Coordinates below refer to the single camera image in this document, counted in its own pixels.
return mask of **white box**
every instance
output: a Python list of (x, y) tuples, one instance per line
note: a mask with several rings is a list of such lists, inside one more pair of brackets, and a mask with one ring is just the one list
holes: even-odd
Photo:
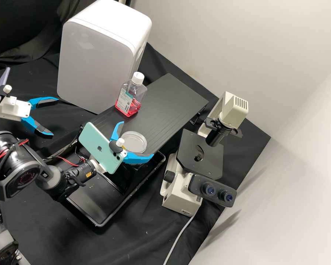
[(152, 22), (114, 0), (98, 0), (63, 26), (58, 95), (94, 113), (114, 105), (137, 71)]

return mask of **microscope focus knob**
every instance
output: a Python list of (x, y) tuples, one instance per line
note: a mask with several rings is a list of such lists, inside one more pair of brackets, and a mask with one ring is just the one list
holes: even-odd
[(175, 178), (175, 173), (173, 171), (166, 170), (166, 172), (164, 173), (164, 178), (163, 179), (166, 182), (172, 183), (174, 178)]

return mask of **flask label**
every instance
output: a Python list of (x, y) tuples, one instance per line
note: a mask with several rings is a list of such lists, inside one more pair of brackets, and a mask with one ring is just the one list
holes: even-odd
[(132, 99), (133, 96), (126, 92), (125, 88), (122, 88), (118, 98), (117, 107), (127, 113), (131, 106)]

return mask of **clear petri dish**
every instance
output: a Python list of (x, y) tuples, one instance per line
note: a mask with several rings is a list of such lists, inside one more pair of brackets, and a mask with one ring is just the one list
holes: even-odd
[(125, 140), (124, 147), (132, 153), (143, 153), (147, 147), (146, 138), (139, 132), (127, 131), (121, 136)]

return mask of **mint green iphone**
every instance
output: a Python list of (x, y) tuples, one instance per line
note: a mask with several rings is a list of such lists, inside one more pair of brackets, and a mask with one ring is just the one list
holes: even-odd
[(115, 154), (109, 147), (109, 140), (90, 122), (87, 122), (78, 137), (78, 141), (109, 173), (114, 174), (124, 157)]

